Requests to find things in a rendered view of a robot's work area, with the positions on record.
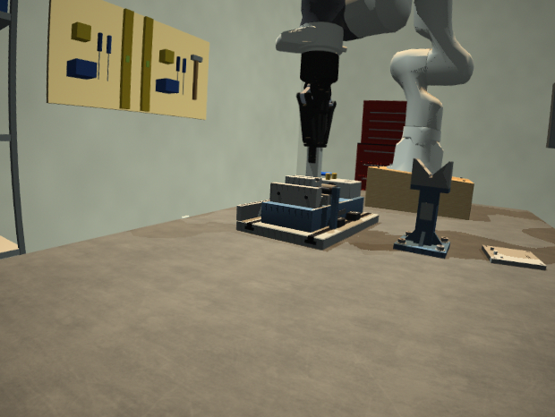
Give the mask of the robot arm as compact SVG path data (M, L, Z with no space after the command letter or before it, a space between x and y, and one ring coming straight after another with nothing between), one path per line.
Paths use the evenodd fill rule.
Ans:
M343 41L397 32L406 26L413 0L302 0L300 29L282 32L276 50L289 53L346 52ZM302 29L301 29L302 28ZM427 86L467 83L474 60L455 38L452 0L414 0L414 28L430 49L397 52L390 63L393 79L406 95L406 126L387 169L412 173L419 158L435 174L441 169L442 103Z

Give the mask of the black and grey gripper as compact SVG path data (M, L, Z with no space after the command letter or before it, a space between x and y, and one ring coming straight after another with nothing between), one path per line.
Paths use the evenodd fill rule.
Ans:
M322 151L329 140L337 102L331 100L331 84L338 80L339 55L329 51L301 54L300 79L304 91L296 94L303 145L307 147L305 176L321 178ZM325 99L324 99L325 98ZM314 108L317 107L317 108ZM315 143L315 144L314 144Z

